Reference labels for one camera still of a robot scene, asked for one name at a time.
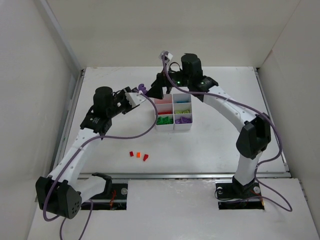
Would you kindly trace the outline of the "purple flower lego piece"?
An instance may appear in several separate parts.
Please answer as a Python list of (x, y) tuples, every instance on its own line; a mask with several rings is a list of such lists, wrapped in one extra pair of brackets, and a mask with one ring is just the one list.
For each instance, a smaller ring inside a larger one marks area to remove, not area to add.
[(140, 92), (142, 92), (143, 94), (146, 94), (148, 91), (147, 91), (147, 88), (145, 87), (145, 85), (143, 83), (139, 84), (138, 85), (138, 90)]

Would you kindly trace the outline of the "red lego brick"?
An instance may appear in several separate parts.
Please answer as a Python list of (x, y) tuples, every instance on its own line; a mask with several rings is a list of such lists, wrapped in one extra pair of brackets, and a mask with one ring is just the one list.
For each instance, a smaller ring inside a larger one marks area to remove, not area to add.
[(171, 111), (158, 112), (158, 115), (169, 115), (172, 114)]

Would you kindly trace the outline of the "green lego plate piece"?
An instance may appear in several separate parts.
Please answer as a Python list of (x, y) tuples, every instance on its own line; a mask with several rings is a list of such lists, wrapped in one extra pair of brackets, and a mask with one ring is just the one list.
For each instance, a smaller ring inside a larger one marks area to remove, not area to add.
[(164, 120), (162, 117), (158, 117), (157, 121), (156, 121), (156, 125), (163, 125), (164, 124)]

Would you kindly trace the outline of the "red slope lego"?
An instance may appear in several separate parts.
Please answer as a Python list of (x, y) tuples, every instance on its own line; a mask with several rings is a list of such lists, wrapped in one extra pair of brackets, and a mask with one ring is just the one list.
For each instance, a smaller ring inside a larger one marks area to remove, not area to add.
[(149, 158), (149, 155), (148, 155), (148, 154), (145, 154), (145, 155), (143, 156), (143, 161), (145, 162), (148, 158)]

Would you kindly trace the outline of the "blue lego brick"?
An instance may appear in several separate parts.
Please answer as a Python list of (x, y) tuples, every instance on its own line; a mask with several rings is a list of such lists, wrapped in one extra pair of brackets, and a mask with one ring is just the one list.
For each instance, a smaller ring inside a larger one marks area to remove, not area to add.
[(174, 102), (175, 104), (186, 104), (186, 103), (190, 103), (189, 100), (177, 100)]

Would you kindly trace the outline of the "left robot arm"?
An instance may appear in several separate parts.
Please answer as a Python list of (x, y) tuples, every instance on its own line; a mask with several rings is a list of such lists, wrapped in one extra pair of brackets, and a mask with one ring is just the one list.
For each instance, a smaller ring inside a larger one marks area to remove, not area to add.
[(114, 92), (102, 86), (95, 90), (93, 105), (89, 108), (80, 130), (60, 163), (47, 177), (39, 177), (35, 184), (39, 208), (43, 214), (72, 219), (81, 205), (90, 198), (109, 193), (112, 179), (103, 173), (94, 173), (78, 183), (85, 163), (112, 126), (112, 118), (136, 108), (140, 95), (137, 88), (126, 87)]

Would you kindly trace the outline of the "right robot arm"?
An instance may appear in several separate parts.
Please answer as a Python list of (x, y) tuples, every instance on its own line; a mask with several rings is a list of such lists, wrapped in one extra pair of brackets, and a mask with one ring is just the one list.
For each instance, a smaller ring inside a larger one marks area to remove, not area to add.
[(163, 69), (156, 75), (146, 95), (161, 100), (164, 97), (164, 88), (168, 94), (175, 88), (194, 96), (224, 116), (239, 132), (236, 141), (239, 161), (231, 186), (238, 196), (246, 195), (254, 186), (258, 161), (271, 142), (269, 117), (235, 101), (217, 81), (204, 75), (201, 60), (196, 54), (184, 54), (178, 71), (170, 69), (173, 58), (171, 53), (163, 51), (159, 58)]

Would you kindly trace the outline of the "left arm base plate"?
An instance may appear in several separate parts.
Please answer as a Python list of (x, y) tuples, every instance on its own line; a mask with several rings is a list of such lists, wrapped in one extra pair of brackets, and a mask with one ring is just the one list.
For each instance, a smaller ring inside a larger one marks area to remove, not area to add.
[(113, 183), (109, 193), (93, 196), (94, 211), (119, 211), (127, 209), (128, 183)]

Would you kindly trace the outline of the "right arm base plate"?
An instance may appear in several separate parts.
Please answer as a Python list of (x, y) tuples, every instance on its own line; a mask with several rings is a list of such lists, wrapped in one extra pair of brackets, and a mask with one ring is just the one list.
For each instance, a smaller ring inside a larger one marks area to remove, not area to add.
[(219, 210), (264, 210), (260, 185), (254, 182), (244, 192), (237, 192), (231, 182), (215, 184), (214, 196), (218, 200)]

